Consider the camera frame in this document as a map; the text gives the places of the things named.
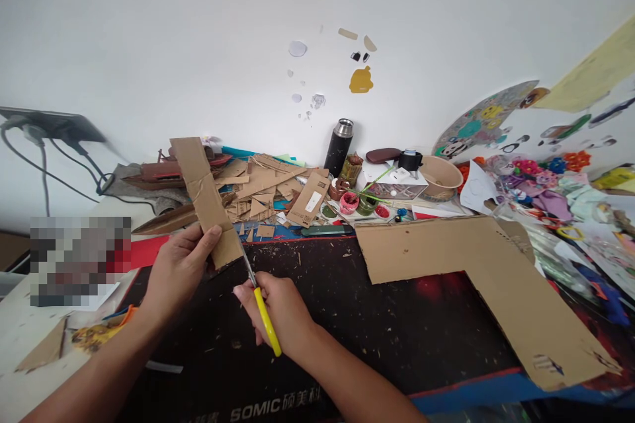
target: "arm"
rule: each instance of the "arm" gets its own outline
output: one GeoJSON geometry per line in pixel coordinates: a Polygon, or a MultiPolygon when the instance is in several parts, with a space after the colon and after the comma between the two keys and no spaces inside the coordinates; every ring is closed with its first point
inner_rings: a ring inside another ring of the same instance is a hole
{"type": "MultiPolygon", "coordinates": [[[[317,380],[347,422],[427,421],[403,393],[313,322],[293,281],[265,272],[256,277],[282,351],[317,380]]],[[[233,292],[251,317],[256,343],[266,342],[250,283],[233,292]]]]}
{"type": "Polygon", "coordinates": [[[23,422],[114,420],[163,331],[192,297],[220,233],[215,226],[203,235],[196,224],[165,243],[134,318],[23,422]]]}

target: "left hand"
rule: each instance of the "left hand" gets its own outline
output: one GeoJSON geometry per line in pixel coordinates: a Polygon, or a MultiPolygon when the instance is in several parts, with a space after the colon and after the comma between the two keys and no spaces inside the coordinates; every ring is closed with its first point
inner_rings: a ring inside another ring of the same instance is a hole
{"type": "Polygon", "coordinates": [[[222,229],[215,225],[203,234],[198,223],[177,233],[159,250],[139,308],[143,319],[167,325],[192,299],[205,269],[205,260],[218,243],[222,229]]]}

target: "hand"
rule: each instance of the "hand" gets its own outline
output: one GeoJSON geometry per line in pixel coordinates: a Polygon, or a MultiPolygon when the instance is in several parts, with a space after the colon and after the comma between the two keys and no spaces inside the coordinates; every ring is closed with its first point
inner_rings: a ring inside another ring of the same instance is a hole
{"type": "MultiPolygon", "coordinates": [[[[311,318],[298,288],[291,279],[276,278],[267,272],[260,271],[256,273],[256,280],[262,289],[263,298],[266,299],[267,311],[282,351],[298,362],[310,353],[309,344],[314,341],[318,325],[311,318]]],[[[256,345],[266,342],[271,346],[253,295],[251,280],[236,286],[233,293],[251,317],[251,323],[256,332],[256,345]]]]}
{"type": "Polygon", "coordinates": [[[172,236],[154,261],[148,290],[139,308],[144,319],[165,326],[192,299],[205,269],[205,260],[218,243],[215,225],[203,235],[198,223],[172,236]]]}

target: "thermos lid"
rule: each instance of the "thermos lid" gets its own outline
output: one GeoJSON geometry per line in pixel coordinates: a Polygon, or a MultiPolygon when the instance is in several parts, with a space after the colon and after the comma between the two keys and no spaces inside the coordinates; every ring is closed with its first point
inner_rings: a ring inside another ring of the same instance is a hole
{"type": "Polygon", "coordinates": [[[350,119],[340,119],[333,129],[333,133],[339,137],[352,137],[353,136],[353,121],[350,119]]]}

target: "scissors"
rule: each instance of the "scissors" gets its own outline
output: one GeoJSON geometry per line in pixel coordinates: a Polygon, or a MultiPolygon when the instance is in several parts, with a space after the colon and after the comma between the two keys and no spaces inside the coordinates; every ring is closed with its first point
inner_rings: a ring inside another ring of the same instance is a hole
{"type": "Polygon", "coordinates": [[[282,349],[280,348],[280,342],[278,342],[278,336],[276,335],[276,331],[273,330],[273,324],[271,323],[271,319],[269,318],[269,313],[267,312],[267,306],[265,305],[265,300],[263,299],[263,292],[258,286],[258,282],[256,281],[256,275],[253,273],[253,269],[251,269],[251,263],[247,258],[247,253],[243,248],[243,259],[245,260],[245,266],[247,267],[247,273],[249,274],[249,279],[253,284],[253,293],[256,296],[256,302],[258,303],[258,310],[260,311],[260,317],[263,319],[263,323],[265,324],[265,330],[267,335],[269,336],[269,342],[271,342],[271,347],[273,348],[273,353],[276,357],[280,357],[282,355],[282,349]]]}
{"type": "Polygon", "coordinates": [[[580,231],[579,228],[567,226],[564,221],[558,218],[551,218],[551,217],[544,216],[540,218],[540,221],[542,222],[544,226],[554,230],[559,236],[565,239],[570,239],[574,241],[584,240],[584,233],[582,233],[582,231],[580,231]],[[570,235],[568,232],[574,232],[577,234],[577,236],[570,235]]]}

